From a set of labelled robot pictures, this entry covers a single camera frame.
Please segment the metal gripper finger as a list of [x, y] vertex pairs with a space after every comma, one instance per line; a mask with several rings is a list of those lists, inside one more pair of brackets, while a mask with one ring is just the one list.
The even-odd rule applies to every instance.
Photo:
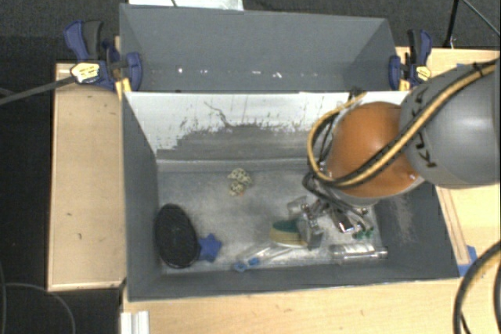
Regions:
[[287, 211], [289, 217], [312, 217], [312, 205], [308, 202], [306, 197], [299, 197], [287, 204]]
[[296, 226], [301, 240], [310, 250], [317, 249], [322, 245], [325, 231], [317, 218], [303, 214], [296, 220]]

